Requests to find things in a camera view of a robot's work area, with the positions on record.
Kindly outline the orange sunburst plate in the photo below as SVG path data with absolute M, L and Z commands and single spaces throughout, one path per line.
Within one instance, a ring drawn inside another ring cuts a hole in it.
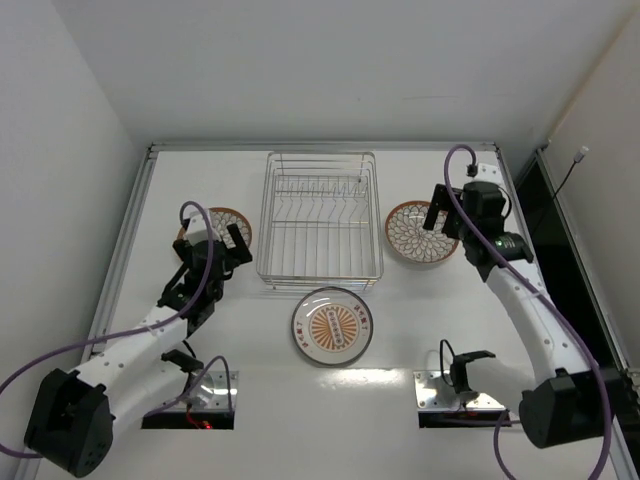
M 308 362 L 341 368 L 358 361 L 373 339 L 369 306 L 356 293 L 324 287 L 305 295 L 291 316 L 291 335 L 297 352 Z

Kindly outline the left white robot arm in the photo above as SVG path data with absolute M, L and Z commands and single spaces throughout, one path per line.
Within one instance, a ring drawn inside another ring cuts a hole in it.
M 234 270 L 252 260 L 237 224 L 218 230 L 200 213 L 181 223 L 172 245 L 181 265 L 149 313 L 103 352 L 40 384 L 25 445 L 76 478 L 92 473 L 128 427 L 199 383 L 203 364 L 178 347 L 213 315 Z

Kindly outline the brown floral plate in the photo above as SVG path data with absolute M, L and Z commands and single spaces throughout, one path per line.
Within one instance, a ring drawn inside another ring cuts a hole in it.
M 443 233 L 447 212 L 437 214 L 431 230 L 424 229 L 429 206 L 423 200 L 400 203 L 389 212 L 384 225 L 392 251 L 404 261 L 426 267 L 448 260 L 459 245 L 458 240 Z
M 226 207 L 212 207 L 209 209 L 209 224 L 211 228 L 214 228 L 217 232 L 217 240 L 222 241 L 228 249 L 233 248 L 234 243 L 227 231 L 227 226 L 229 224 L 237 224 L 248 248 L 250 247 L 252 241 L 251 225 L 240 212 Z

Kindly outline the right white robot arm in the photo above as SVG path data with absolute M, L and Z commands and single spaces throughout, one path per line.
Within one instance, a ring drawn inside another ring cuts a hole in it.
M 553 314 L 550 298 L 536 287 L 540 277 L 532 250 L 520 234 L 504 228 L 505 203 L 495 183 L 472 181 L 461 189 L 439 184 L 423 227 L 432 229 L 445 213 L 442 233 L 461 241 L 466 259 L 500 300 L 534 375 L 511 373 L 495 354 L 479 350 L 454 356 L 451 386 L 459 395 L 471 393 L 470 372 L 477 370 L 486 393 L 517 410 L 527 438 L 538 448 L 603 436 L 613 417 L 603 401 L 622 395 L 621 376 L 613 368 L 592 367 Z

